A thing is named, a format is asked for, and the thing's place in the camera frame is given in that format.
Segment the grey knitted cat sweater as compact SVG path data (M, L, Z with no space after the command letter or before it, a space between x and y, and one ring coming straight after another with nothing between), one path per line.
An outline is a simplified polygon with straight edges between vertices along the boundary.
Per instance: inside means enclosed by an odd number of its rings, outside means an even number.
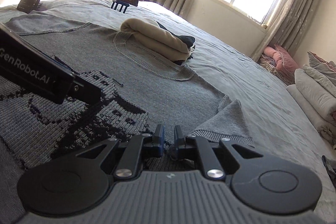
M6 26L102 91L93 106L74 98L57 105L1 79L1 144L21 169L109 137L127 141L159 123L165 146L176 125L212 142L252 144L238 100L131 34L49 14L19 16Z

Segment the grey bed sheet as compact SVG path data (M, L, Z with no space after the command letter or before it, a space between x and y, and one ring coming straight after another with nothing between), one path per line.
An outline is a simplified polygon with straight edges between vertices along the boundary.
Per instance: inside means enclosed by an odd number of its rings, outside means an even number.
M46 1L39 11L29 14L14 6L1 8L1 22L32 14L49 14L82 23L92 23L118 31L129 18L151 19L178 35L196 39L189 66L215 88L239 100L252 144L264 152L307 166L319 175L323 184L316 215L335 221L335 188L321 157L335 160L335 152L310 123L282 81L268 73L246 55L205 31L187 23L160 5L141 2L125 14L110 8L107 0ZM14 223L24 213L16 184L21 169L1 144L1 223Z

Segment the folded beige garment stack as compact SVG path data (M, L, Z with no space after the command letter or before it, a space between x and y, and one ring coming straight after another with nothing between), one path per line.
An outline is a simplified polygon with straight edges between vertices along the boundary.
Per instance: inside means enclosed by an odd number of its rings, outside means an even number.
M130 18L121 24L120 30L131 33L140 44L178 65L190 59L195 50L194 37L176 35L155 20Z

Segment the pink pillow pile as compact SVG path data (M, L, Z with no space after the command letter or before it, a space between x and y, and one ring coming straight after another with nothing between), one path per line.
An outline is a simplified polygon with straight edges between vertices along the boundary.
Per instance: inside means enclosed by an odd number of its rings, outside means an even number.
M267 46L258 64L279 78L284 84L294 84L294 73L299 68L291 55L281 46Z

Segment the blue phone stand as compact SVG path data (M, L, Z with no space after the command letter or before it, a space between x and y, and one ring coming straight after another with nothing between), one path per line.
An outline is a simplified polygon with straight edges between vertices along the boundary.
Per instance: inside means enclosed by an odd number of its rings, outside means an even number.
M124 1L121 1L121 0L113 0L110 8L112 10L119 9L118 11L122 12L124 14L129 6L130 6L130 4L127 3L127 2L124 2Z

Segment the folded grey duvet stack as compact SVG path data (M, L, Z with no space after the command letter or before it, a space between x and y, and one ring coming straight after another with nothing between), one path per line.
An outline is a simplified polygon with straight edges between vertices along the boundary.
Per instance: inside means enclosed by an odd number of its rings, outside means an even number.
M308 65L294 72L286 90L323 139L335 147L335 63L307 53Z

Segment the grey cloth on bed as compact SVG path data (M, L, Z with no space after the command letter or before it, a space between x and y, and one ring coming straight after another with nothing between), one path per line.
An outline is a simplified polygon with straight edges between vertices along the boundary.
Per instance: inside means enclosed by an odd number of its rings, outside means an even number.
M333 183L333 186L336 184L336 167L335 167L335 160L328 159L325 155L321 157L322 163L326 169L326 172Z

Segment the grey right curtain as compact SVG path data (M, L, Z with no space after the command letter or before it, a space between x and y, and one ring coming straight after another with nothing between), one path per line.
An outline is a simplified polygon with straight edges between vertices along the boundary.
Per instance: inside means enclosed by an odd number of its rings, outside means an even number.
M265 38L251 55L258 61L267 46L283 47L291 56L298 50L314 18L320 0L287 0Z

